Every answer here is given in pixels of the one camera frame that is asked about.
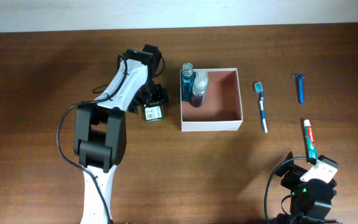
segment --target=toothbrush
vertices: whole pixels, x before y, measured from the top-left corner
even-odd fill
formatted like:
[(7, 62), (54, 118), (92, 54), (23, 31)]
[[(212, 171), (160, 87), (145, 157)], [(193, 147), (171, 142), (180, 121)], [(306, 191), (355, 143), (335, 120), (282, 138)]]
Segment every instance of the toothbrush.
[(264, 89), (262, 88), (261, 82), (255, 83), (255, 91), (257, 93), (260, 93), (260, 100), (259, 100), (260, 118), (262, 119), (264, 131), (265, 133), (267, 133), (267, 125), (266, 125), (265, 110), (264, 110)]

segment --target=purple liquid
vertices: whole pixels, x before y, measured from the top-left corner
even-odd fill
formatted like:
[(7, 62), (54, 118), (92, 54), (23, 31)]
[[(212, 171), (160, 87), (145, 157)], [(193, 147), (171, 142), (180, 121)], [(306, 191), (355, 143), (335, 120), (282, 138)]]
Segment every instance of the purple liquid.
[(198, 107), (200, 107), (200, 106), (203, 104), (203, 99), (204, 99), (204, 96), (203, 96), (203, 95), (201, 95), (201, 96), (195, 96), (195, 95), (193, 95), (193, 96), (191, 97), (190, 103), (191, 103), (192, 106), (198, 108)]

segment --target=white box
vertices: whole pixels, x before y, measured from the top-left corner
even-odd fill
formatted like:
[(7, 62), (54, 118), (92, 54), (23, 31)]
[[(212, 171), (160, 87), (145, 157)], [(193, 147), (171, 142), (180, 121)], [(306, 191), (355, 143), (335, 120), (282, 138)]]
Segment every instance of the white box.
[(195, 108), (180, 100), (181, 131), (237, 131), (243, 120), (237, 69), (194, 69), (194, 72), (202, 70), (209, 76), (205, 102)]

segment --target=red label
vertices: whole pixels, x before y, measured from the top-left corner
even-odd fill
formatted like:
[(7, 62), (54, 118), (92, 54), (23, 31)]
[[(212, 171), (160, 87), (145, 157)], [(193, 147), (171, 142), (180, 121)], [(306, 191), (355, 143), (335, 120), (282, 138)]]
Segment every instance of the red label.
[(313, 145), (315, 146), (316, 144), (314, 143), (314, 137), (313, 137), (313, 132), (311, 131), (311, 126), (309, 126), (309, 128), (308, 128), (308, 136), (309, 136), (311, 143), (313, 143)]

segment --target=clear bottle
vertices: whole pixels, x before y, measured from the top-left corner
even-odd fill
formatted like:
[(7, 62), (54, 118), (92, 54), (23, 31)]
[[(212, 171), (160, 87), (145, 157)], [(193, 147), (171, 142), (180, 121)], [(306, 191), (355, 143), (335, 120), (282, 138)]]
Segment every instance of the clear bottle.
[(181, 71), (181, 100), (189, 102), (191, 97), (191, 88), (193, 87), (194, 74), (193, 65), (185, 63)]
[(190, 101), (191, 105), (193, 105), (194, 107), (198, 108), (205, 102), (208, 82), (209, 82), (208, 72), (206, 71), (197, 72), (193, 84), (193, 91)]

